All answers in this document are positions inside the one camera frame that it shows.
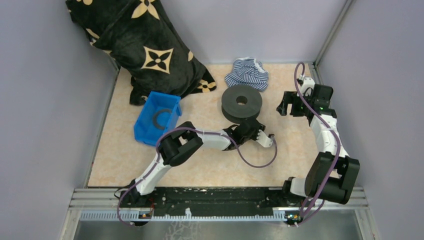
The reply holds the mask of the black cable spool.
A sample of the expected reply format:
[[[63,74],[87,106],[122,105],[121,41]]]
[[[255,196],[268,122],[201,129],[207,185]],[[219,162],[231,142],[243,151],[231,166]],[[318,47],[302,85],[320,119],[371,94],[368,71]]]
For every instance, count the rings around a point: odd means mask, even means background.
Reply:
[[[258,90],[248,85],[234,85],[226,89],[221,96],[221,111],[232,123],[240,124],[244,120],[256,119],[263,105]]]

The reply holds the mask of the blue plastic bin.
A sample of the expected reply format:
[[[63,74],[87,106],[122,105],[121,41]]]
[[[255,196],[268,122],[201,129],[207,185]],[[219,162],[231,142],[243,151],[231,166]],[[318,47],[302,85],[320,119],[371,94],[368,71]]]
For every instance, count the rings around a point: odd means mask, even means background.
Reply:
[[[163,134],[176,127],[182,116],[180,101],[180,96],[152,91],[133,126],[134,139],[155,146]]]

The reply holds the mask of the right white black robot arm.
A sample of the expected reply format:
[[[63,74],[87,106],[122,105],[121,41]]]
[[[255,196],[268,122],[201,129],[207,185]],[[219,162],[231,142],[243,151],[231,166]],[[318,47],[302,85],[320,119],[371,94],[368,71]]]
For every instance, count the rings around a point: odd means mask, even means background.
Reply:
[[[315,136],[318,149],[311,169],[305,178],[290,177],[285,181],[281,199],[287,206],[295,206],[301,197],[314,197],[329,170],[336,170],[339,177],[329,177],[319,194],[319,199],[346,204],[352,194],[360,163],[344,150],[337,130],[337,114],[330,108],[333,88],[326,85],[303,85],[296,91],[285,91],[277,112],[286,116],[306,117]]]

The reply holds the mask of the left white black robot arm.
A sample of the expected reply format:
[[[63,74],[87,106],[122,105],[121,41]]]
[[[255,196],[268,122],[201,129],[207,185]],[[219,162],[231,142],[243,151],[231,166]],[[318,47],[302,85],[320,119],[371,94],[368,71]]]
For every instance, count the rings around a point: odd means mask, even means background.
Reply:
[[[264,132],[264,125],[257,120],[245,120],[218,131],[195,128],[186,121],[177,128],[162,135],[155,145],[155,157],[147,169],[127,185],[120,201],[125,206],[144,207],[149,203],[150,194],[158,182],[173,167],[185,163],[200,148],[219,151],[239,151],[247,141],[255,141],[264,148],[275,143],[272,134]]]

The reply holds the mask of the blue white striped cloth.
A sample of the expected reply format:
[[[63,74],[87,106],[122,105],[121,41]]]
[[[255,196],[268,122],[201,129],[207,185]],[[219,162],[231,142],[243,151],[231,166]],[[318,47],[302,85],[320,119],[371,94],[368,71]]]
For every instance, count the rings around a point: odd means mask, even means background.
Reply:
[[[264,92],[269,86],[269,72],[256,58],[241,57],[234,60],[231,72],[224,80],[228,87],[246,85]]]

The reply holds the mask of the black beige floral blanket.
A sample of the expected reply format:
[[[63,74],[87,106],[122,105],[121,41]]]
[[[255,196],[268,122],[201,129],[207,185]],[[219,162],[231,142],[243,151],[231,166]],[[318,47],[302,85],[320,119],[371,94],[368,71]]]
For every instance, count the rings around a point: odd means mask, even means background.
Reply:
[[[159,0],[68,0],[65,4],[89,43],[130,73],[131,105],[144,105],[151,92],[184,98],[217,88]]]

